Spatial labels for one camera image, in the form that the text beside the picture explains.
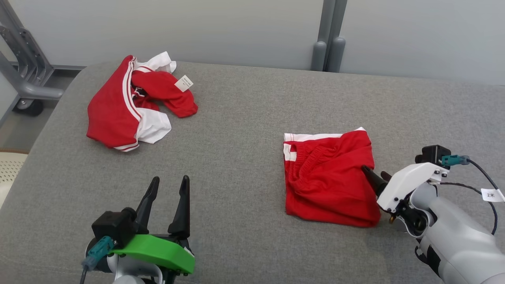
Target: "gray fabric surface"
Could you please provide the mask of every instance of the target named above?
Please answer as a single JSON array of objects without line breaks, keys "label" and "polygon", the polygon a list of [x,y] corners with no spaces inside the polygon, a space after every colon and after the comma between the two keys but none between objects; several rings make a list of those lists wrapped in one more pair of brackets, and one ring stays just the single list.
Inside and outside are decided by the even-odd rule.
[{"label": "gray fabric surface", "polygon": [[[173,130],[165,138],[121,153],[85,136],[86,107],[118,64],[84,69],[36,141],[0,210],[0,279],[78,283],[91,223],[105,210],[136,207],[158,175],[149,229],[166,232],[187,174],[196,268],[178,283],[439,282],[414,256],[416,241],[395,231],[386,215],[368,229],[286,215],[284,132],[362,126],[376,168],[390,173],[413,163],[423,146],[441,144],[505,183],[500,86],[180,62],[174,75],[194,82],[198,113],[169,113]],[[448,181],[490,187],[471,166],[455,167]],[[439,191],[492,228],[489,205],[477,194]],[[504,205],[497,209],[503,250]],[[86,283],[113,281],[111,274],[88,275]]]}]

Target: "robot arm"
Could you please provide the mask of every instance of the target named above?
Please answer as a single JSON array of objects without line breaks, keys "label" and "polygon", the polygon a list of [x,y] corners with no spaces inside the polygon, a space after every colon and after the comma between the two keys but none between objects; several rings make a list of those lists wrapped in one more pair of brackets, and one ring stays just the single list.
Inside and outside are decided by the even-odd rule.
[{"label": "robot arm", "polygon": [[[147,224],[159,183],[159,177],[153,178],[137,210],[106,211],[93,223],[95,238],[86,249],[81,284],[90,270],[115,274],[114,284],[172,284],[177,276],[193,273],[195,257],[188,242],[189,177],[182,178],[168,234],[149,234]],[[102,240],[110,242],[105,249]]]},{"label": "robot arm", "polygon": [[395,173],[390,181],[363,167],[375,189],[377,203],[401,220],[420,243],[418,258],[445,284],[505,283],[505,255],[494,236],[449,200],[439,197],[433,183],[449,173],[440,158],[450,151],[440,146],[423,148],[419,163]]}]

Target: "red shorts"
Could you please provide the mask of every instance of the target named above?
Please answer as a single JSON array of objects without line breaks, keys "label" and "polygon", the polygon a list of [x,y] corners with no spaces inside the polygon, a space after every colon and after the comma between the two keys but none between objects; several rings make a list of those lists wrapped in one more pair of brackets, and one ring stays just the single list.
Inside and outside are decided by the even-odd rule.
[{"label": "red shorts", "polygon": [[358,227],[380,219],[375,193],[361,171],[374,168],[363,128],[345,134],[284,134],[286,213]]}]

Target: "white trim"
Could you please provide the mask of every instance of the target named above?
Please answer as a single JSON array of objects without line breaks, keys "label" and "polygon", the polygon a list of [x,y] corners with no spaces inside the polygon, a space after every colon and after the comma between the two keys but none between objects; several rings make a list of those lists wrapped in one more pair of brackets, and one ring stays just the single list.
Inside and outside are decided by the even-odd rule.
[{"label": "white trim", "polygon": [[160,69],[162,71],[172,73],[175,71],[176,67],[177,63],[175,61],[172,61],[172,59],[170,59],[168,52],[162,52],[156,55],[155,57],[151,58],[147,62],[136,63],[133,70],[146,73],[151,72],[151,70],[157,71],[158,69]]},{"label": "white trim", "polygon": [[[360,127],[354,131],[357,130],[362,130],[366,131],[363,127]],[[292,134],[292,133],[285,133],[284,134],[284,141],[296,141],[296,142],[303,142],[303,141],[308,141],[308,140],[318,140],[318,139],[324,139],[324,138],[340,138],[342,137],[342,133],[335,133],[335,134]]]},{"label": "white trim", "polygon": [[141,87],[136,87],[136,88],[135,88],[135,91],[133,91],[133,94],[136,94],[136,95],[137,95],[137,96],[139,96],[139,97],[145,97],[145,95],[140,94],[140,93],[138,92],[138,90],[139,90],[139,89],[143,90]]},{"label": "white trim", "polygon": [[133,59],[128,63],[128,69],[126,70],[126,74],[123,77],[123,99],[126,104],[126,108],[130,111],[131,115],[137,120],[140,121],[140,115],[136,112],[135,104],[133,103],[132,95],[131,95],[131,73],[133,72],[133,66],[135,65],[135,61],[137,59],[133,57]]},{"label": "white trim", "polygon": [[135,149],[137,149],[139,146],[140,146],[140,145],[138,145],[138,144],[137,144],[137,146],[135,146],[135,147],[132,147],[132,148],[130,148],[130,149],[126,149],[126,150],[121,150],[121,151],[122,151],[122,152],[129,152],[129,151],[131,151],[131,150],[135,150]]},{"label": "white trim", "polygon": [[172,130],[167,114],[152,109],[137,108],[142,115],[135,138],[139,141],[154,144]]},{"label": "white trim", "polygon": [[126,148],[130,148],[130,147],[133,147],[133,146],[135,146],[135,145],[138,145],[138,142],[135,142],[135,143],[130,144],[130,145],[125,145],[125,146],[114,147],[114,149],[118,149],[118,150],[121,150],[121,151],[122,151],[122,150],[124,150],[124,149],[126,149]]},{"label": "white trim", "polygon": [[296,161],[296,152],[291,152],[291,145],[284,143],[284,160]]}]

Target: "beige chair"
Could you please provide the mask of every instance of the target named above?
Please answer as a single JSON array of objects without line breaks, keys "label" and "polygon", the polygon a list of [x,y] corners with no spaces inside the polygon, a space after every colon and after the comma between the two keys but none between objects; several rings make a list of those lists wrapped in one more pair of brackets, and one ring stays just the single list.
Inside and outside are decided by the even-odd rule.
[{"label": "beige chair", "polygon": [[0,208],[27,156],[23,151],[0,148]]}]

